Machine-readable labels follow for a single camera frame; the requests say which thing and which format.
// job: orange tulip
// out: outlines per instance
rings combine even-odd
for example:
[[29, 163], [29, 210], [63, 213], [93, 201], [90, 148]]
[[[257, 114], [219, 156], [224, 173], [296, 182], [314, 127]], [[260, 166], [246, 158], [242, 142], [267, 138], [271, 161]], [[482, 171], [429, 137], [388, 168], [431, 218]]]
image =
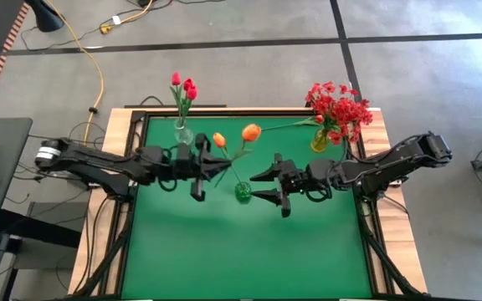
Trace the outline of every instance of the orange tulip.
[[213, 141], [215, 141], [215, 145], [219, 148], [226, 146], [226, 139], [224, 139], [221, 133], [213, 134]]
[[243, 140], [245, 141], [256, 141], [261, 135], [261, 128], [256, 124], [247, 125], [243, 129]]

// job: black desk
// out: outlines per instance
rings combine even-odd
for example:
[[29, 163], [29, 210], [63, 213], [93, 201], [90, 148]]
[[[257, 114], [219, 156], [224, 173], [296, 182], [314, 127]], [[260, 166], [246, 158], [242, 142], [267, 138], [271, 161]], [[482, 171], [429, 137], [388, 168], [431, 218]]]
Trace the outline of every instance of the black desk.
[[32, 123], [29, 118], [0, 118], [0, 232], [78, 247], [79, 232], [1, 208]]

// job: red tulip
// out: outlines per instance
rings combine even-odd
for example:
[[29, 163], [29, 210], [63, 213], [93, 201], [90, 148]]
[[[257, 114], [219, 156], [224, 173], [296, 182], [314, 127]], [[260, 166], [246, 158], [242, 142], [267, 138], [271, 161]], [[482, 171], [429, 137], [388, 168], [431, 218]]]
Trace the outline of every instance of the red tulip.
[[192, 87], [187, 91], [187, 98], [189, 100], [194, 100], [197, 98], [197, 94], [198, 94], [197, 87]]
[[185, 79], [185, 82], [183, 82], [183, 89], [188, 91], [190, 88], [195, 88], [192, 79]]
[[180, 74], [176, 71], [172, 75], [172, 85], [179, 85], [182, 83], [182, 79], [180, 78]]

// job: green glass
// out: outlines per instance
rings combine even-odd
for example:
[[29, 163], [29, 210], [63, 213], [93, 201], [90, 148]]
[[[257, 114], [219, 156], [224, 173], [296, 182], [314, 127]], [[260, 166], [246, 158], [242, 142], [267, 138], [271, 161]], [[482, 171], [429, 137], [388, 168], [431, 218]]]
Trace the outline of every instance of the green glass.
[[252, 195], [252, 188], [247, 182], [240, 182], [235, 186], [235, 198], [242, 204], [248, 204]]
[[[263, 129], [304, 118], [194, 118], [195, 133], [211, 140], [220, 131], [231, 152], [241, 143], [249, 123]], [[173, 120], [152, 119], [147, 145], [170, 147]], [[264, 130], [250, 143], [250, 154], [235, 161], [241, 181], [266, 170], [274, 153], [304, 169], [314, 159], [339, 160], [341, 146], [315, 153], [311, 126]], [[223, 157], [212, 146], [212, 153]], [[332, 191], [332, 199], [315, 203], [292, 194], [291, 216], [252, 197], [236, 199], [238, 180], [226, 173], [204, 182], [206, 200], [190, 195], [190, 181], [179, 181], [173, 192], [157, 184], [141, 186], [123, 279], [124, 299], [156, 298], [370, 298], [366, 259], [350, 191]], [[275, 182], [250, 182], [253, 191], [276, 188]]]

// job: yellow cable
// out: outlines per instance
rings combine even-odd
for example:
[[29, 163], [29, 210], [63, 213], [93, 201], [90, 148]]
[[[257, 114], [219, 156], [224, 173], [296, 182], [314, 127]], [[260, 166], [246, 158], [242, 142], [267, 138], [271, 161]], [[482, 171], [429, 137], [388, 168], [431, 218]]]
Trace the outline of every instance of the yellow cable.
[[140, 13], [138, 13], [138, 14], [136, 14], [136, 15], [134, 15], [134, 16], [125, 18], [124, 20], [120, 21], [120, 23], [126, 23], [126, 22], [128, 22], [128, 21], [133, 20], [134, 18], [139, 18], [140, 16], [142, 16], [143, 13], [146, 13], [146, 11], [148, 10], [148, 8], [150, 8], [152, 2], [154, 2], [154, 0], [150, 0], [150, 2], [148, 3], [148, 5], [146, 5], [146, 7], [145, 7]]
[[[100, 93], [98, 94], [98, 97], [96, 98], [96, 101], [94, 102], [94, 105], [92, 106], [93, 108], [97, 108], [98, 105], [100, 104], [100, 101], [101, 101], [101, 97], [104, 95], [104, 75], [101, 73], [101, 69], [100, 69], [100, 66], [98, 65], [98, 63], [96, 62], [96, 60], [94, 59], [94, 57], [92, 56], [92, 54], [89, 54], [88, 51], [86, 51], [83, 46], [81, 46], [81, 43], [79, 42], [79, 39], [77, 38], [77, 35], [75, 34], [74, 30], [72, 29], [72, 27], [70, 26], [70, 24], [68, 24], [68, 22], [66, 22], [66, 20], [63, 18], [63, 16], [60, 14], [59, 10], [57, 9], [57, 7], [54, 6], [54, 4], [52, 3], [51, 0], [47, 0], [48, 1], [48, 4], [54, 9], [54, 11], [57, 13], [57, 15], [59, 15], [59, 18], [61, 20], [63, 20], [64, 22], [64, 25], [66, 25], [66, 27], [68, 27], [68, 30], [70, 31], [70, 33], [72, 33], [72, 36], [74, 37], [74, 40], [75, 40], [75, 43], [77, 43], [78, 47], [79, 47], [79, 50], [81, 50], [82, 52], [84, 52], [85, 54], [87, 54], [87, 56], [89, 56], [89, 58], [92, 60], [92, 62], [94, 63], [95, 67], [96, 67], [96, 70], [98, 70], [98, 74], [100, 75]], [[86, 141], [89, 139], [89, 131], [90, 131], [90, 122], [92, 121], [92, 116], [94, 115], [94, 113], [90, 113], [89, 114], [89, 119], [88, 119], [88, 123], [87, 123], [87, 126], [85, 128], [85, 136], [83, 137], [83, 144], [86, 145]]]

